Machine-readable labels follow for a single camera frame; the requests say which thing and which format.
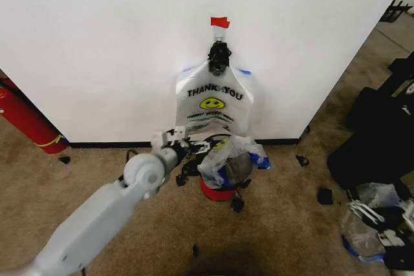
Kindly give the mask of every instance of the red bucket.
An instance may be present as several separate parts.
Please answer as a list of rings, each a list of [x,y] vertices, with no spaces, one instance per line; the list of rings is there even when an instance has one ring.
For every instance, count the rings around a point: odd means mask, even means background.
[[[201,191],[206,195],[210,200],[215,202],[224,202],[226,200],[231,199],[235,195],[235,189],[232,190],[214,190],[210,189],[202,178],[199,178]]]

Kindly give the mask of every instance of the smiley face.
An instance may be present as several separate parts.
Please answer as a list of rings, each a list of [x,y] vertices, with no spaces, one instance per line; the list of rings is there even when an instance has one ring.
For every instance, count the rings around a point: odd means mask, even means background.
[[[225,106],[221,100],[214,97],[206,98],[200,103],[202,109],[223,109]]]

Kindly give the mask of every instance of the yellow smiley face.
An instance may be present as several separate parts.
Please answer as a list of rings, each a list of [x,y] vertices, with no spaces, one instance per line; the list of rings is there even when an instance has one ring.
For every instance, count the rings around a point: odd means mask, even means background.
[[[220,141],[219,143],[217,143],[217,145],[215,145],[213,147],[213,150],[219,150],[219,149],[223,148],[226,145],[226,143],[228,143],[228,138],[225,138],[222,141]]]
[[[225,106],[221,100],[214,97],[207,98],[200,103],[200,108],[202,109],[222,109]]]

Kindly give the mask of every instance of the red tape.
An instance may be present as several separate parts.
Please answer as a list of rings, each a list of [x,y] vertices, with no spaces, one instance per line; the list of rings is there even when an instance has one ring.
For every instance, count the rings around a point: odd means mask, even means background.
[[[211,26],[218,26],[228,28],[230,22],[227,21],[227,17],[212,17]]]

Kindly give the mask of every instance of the black clip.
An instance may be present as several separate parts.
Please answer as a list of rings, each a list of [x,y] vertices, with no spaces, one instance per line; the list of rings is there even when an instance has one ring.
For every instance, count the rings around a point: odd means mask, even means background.
[[[300,166],[309,165],[309,160],[307,158],[305,158],[304,156],[296,155],[296,158],[298,159],[298,162],[299,162]]]
[[[222,75],[228,67],[230,55],[232,55],[232,51],[228,49],[227,43],[216,41],[208,54],[208,71],[214,76]]]

